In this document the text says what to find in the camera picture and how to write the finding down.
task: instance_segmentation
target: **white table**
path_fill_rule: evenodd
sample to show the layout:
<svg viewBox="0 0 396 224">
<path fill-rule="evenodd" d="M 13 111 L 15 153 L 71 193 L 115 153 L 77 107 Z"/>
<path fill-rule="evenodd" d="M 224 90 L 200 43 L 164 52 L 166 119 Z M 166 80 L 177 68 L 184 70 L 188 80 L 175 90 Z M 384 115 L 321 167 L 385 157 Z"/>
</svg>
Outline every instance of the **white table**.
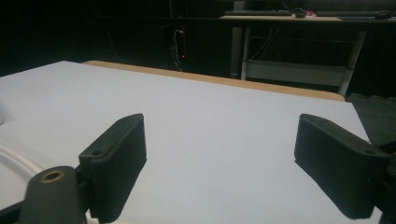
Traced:
<svg viewBox="0 0 396 224">
<path fill-rule="evenodd" d="M 349 103 L 61 62 L 1 77 L 0 113 L 0 143 L 45 168 L 77 166 L 115 120 L 143 113 L 148 162 L 120 220 L 355 223 L 293 157 L 301 113 L 368 140 Z M 3 155 L 0 170 L 4 208 L 30 176 Z"/>
</svg>

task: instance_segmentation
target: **cable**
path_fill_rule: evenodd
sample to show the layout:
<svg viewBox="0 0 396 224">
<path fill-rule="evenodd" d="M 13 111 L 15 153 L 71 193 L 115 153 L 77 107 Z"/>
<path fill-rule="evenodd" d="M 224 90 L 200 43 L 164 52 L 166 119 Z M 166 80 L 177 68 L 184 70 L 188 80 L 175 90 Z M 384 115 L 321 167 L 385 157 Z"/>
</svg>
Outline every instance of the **cable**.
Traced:
<svg viewBox="0 0 396 224">
<path fill-rule="evenodd" d="M 175 32 L 174 32 L 174 41 L 175 41 L 175 45 L 176 45 L 176 61 L 174 63 L 176 66 L 178 66 L 178 69 L 180 70 L 180 72 L 183 72 L 183 70 L 181 69 L 180 59 L 178 58 L 176 33 L 183 34 L 184 32 L 181 30 L 175 30 Z"/>
<path fill-rule="evenodd" d="M 9 156 L 10 158 L 17 161 L 20 165 L 24 166 L 28 170 L 30 170 L 34 175 L 40 173 L 44 169 L 39 166 L 37 163 L 29 160 L 28 158 L 22 156 L 22 154 L 0 144 L 0 151 Z"/>
<path fill-rule="evenodd" d="M 268 48 L 270 47 L 270 45 L 271 45 L 272 41 L 274 40 L 278 31 L 279 31 L 279 29 L 276 29 L 274 35 L 270 37 L 267 47 L 265 48 L 264 52 L 260 56 L 260 60 L 264 57 L 265 53 L 267 52 Z"/>
<path fill-rule="evenodd" d="M 251 56 L 250 60 L 253 60 L 254 57 L 256 57 L 262 51 L 262 49 L 264 49 L 264 47 L 265 47 L 265 45 L 267 45 L 273 31 L 274 31 L 274 29 L 270 30 L 270 34 L 268 35 L 268 38 L 265 40 L 265 42 L 262 44 L 262 46 L 259 48 L 259 50 L 257 50 L 257 52 L 253 56 Z"/>
<path fill-rule="evenodd" d="M 93 2 L 95 3 L 96 9 L 98 10 L 98 13 L 99 13 L 99 16 L 102 16 L 102 12 L 100 11 L 98 4 L 96 3 L 96 0 L 93 0 Z M 113 53 L 116 56 L 117 62 L 119 63 L 120 59 L 119 59 L 119 55 L 116 52 L 116 48 L 114 47 L 113 38 L 111 38 L 110 32 L 108 31 L 106 24 L 103 23 L 103 25 L 105 26 L 105 30 L 106 30 L 108 39 L 110 40 L 111 48 L 113 49 Z"/>
</svg>

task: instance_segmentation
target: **white cable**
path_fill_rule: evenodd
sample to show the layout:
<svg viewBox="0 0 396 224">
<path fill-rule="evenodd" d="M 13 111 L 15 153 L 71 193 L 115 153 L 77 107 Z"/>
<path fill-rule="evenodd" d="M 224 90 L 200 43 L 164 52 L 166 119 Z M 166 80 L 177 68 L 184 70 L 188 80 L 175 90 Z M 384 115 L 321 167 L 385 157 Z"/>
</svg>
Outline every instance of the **white cable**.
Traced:
<svg viewBox="0 0 396 224">
<path fill-rule="evenodd" d="M 22 154 L 16 152 L 15 150 L 12 150 L 9 147 L 6 147 L 2 144 L 0 144 L 0 151 L 3 152 L 3 154 L 6 154 L 10 158 L 17 161 L 20 165 L 22 165 L 25 168 L 27 168 L 28 170 L 30 170 L 34 175 L 36 175 L 44 170 L 37 163 L 29 160 L 28 158 L 22 156 Z"/>
</svg>

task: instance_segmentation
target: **wooden table edge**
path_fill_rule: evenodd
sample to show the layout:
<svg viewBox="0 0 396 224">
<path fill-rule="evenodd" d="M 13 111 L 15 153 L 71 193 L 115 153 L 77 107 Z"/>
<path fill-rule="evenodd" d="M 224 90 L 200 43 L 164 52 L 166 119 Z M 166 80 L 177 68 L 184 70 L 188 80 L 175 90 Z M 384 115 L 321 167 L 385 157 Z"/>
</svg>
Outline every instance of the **wooden table edge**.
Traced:
<svg viewBox="0 0 396 224">
<path fill-rule="evenodd" d="M 235 86 L 235 87 L 259 90 L 259 91 L 271 91 L 271 92 L 278 92 L 278 93 L 298 95 L 298 96 L 306 96 L 306 97 L 340 101 L 340 102 L 345 101 L 343 96 L 341 96 L 337 93 L 334 93 L 334 92 L 327 92 L 327 91 L 313 91 L 313 90 L 278 86 L 278 85 L 266 84 L 266 83 L 260 83 L 260 82 L 251 82 L 251 81 L 244 81 L 244 80 L 231 79 L 231 78 L 225 78 L 225 77 L 211 77 L 211 76 L 198 75 L 198 74 L 193 74 L 193 73 L 184 73 L 184 72 L 135 66 L 135 65 L 129 65 L 129 64 L 121 64 L 121 63 L 87 61 L 84 64 L 107 67 L 107 68 L 115 68 L 115 69 L 133 71 L 133 72 L 149 73 L 149 74 L 161 75 L 161 76 L 167 76 L 167 77 L 180 77 L 180 78 L 186 78 L 186 79 L 190 79 L 190 80 L 217 83 L 217 84 L 221 84 L 221 85 Z"/>
</svg>

